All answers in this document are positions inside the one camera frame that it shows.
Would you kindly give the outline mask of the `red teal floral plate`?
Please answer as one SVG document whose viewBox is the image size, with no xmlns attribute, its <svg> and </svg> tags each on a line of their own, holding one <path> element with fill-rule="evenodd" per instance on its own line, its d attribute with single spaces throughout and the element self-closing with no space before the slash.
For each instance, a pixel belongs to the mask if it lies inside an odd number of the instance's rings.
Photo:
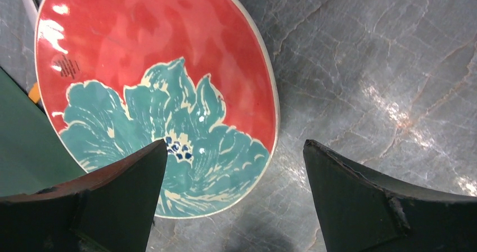
<svg viewBox="0 0 477 252">
<path fill-rule="evenodd" d="M 157 217 L 227 210 L 271 162 L 275 75 L 239 0 L 42 0 L 34 52 L 46 114 L 84 172 L 165 141 Z"/>
</svg>

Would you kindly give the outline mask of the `green rectangular placemat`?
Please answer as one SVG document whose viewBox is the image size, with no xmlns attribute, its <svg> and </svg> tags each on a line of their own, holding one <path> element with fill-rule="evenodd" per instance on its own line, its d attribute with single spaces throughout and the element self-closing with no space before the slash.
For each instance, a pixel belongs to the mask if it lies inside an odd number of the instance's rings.
<svg viewBox="0 0 477 252">
<path fill-rule="evenodd" d="M 33 194 L 84 174 L 45 113 L 2 70 L 1 196 Z"/>
</svg>

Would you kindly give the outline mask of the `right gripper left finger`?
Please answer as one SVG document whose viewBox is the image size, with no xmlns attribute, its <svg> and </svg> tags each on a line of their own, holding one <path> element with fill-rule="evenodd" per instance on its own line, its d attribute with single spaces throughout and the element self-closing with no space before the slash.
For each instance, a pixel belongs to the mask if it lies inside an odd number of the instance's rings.
<svg viewBox="0 0 477 252">
<path fill-rule="evenodd" d="M 72 181 L 1 198 L 2 251 L 145 251 L 167 164 L 157 140 Z"/>
</svg>

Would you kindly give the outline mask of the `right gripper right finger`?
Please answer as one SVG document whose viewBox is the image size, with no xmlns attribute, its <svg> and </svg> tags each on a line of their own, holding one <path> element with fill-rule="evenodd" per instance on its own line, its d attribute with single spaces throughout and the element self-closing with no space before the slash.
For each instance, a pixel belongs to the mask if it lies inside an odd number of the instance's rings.
<svg viewBox="0 0 477 252">
<path fill-rule="evenodd" d="M 476 250 L 476 197 L 398 180 L 312 139 L 303 156 L 328 251 Z"/>
</svg>

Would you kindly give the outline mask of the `silver metal fork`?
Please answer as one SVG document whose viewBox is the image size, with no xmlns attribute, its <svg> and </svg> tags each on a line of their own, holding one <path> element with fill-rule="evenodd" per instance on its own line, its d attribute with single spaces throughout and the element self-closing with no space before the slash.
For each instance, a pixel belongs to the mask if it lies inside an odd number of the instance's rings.
<svg viewBox="0 0 477 252">
<path fill-rule="evenodd" d="M 22 0 L 22 2 L 31 26 L 33 30 L 35 30 L 38 17 L 38 4 L 36 0 Z"/>
</svg>

